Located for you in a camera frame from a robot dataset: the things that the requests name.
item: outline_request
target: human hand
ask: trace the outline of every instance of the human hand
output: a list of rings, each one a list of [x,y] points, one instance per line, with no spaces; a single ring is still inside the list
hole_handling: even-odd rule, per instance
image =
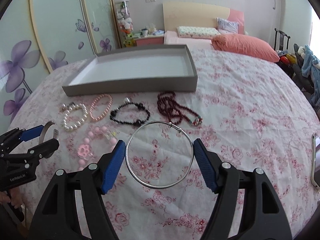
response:
[[[0,204],[3,205],[4,203],[10,203],[11,199],[9,198],[9,196],[4,193],[4,192],[0,192]]]
[[[0,204],[11,203],[14,208],[20,207],[22,205],[22,197],[19,188],[16,187],[9,189],[9,193],[11,195],[11,199],[6,193],[0,192]]]
[[[19,208],[22,205],[22,196],[19,187],[9,189],[9,193],[11,195],[11,205],[14,206],[14,208]]]

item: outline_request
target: pink beaded bracelet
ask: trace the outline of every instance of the pink beaded bracelet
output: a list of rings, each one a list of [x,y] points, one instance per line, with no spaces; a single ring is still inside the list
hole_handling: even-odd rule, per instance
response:
[[[107,108],[104,110],[104,112],[103,112],[100,116],[98,116],[97,118],[95,118],[95,117],[93,117],[93,115],[92,115],[92,111],[93,111],[94,107],[96,106],[96,104],[99,102],[99,100],[100,100],[101,98],[104,98],[104,97],[109,98],[109,104],[108,104]],[[111,105],[112,105],[112,97],[111,97],[111,95],[109,95],[109,94],[99,95],[99,96],[92,102],[91,107],[90,107],[89,114],[90,114],[90,117],[91,117],[92,121],[97,122],[97,121],[102,120],[102,119],[107,115],[108,111],[110,110]]]
[[[93,131],[89,131],[87,137],[83,139],[83,143],[79,145],[78,148],[78,156],[79,156],[79,169],[78,171],[82,171],[87,164],[87,161],[93,157],[91,143],[96,137],[96,135],[103,134],[107,140],[109,141],[110,151],[112,151],[118,140],[115,138],[115,133],[110,132],[106,126],[95,127]]]

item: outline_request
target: open box lid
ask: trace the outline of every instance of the open box lid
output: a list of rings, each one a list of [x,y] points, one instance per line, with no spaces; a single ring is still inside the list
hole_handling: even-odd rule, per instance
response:
[[[62,86],[67,96],[195,91],[198,76],[186,45],[116,49],[87,60]]]

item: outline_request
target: red beaded necklace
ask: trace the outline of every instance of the red beaded necklace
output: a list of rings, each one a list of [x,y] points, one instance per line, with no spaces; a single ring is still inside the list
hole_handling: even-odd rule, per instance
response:
[[[188,107],[178,104],[175,100],[175,96],[175,92],[171,91],[158,94],[157,105],[160,114],[166,116],[169,122],[172,122],[172,118],[179,118],[177,122],[172,122],[175,125],[180,124],[182,122],[182,119],[186,119],[194,126],[202,124],[202,117]],[[194,116],[196,116],[196,119],[194,121],[191,121],[185,114],[181,112],[181,109],[193,114]]]

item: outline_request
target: black beaded bracelet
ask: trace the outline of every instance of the black beaded bracelet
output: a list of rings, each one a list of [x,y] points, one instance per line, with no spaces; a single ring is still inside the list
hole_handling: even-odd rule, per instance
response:
[[[127,105],[135,105],[138,110],[143,110],[147,113],[148,117],[146,120],[140,120],[140,119],[137,119],[135,122],[127,122],[127,121],[119,121],[117,119],[115,119],[116,115],[117,115],[117,112],[122,108],[122,107],[125,107]],[[111,111],[110,112],[110,120],[114,121],[114,122],[117,122],[119,124],[130,124],[130,125],[134,125],[134,126],[141,126],[142,124],[144,124],[146,121],[149,120],[150,118],[150,112],[148,111],[148,109],[146,109],[142,103],[134,103],[134,102],[129,102],[129,103],[125,103],[123,105],[120,105],[118,108],[116,108],[115,110]]]

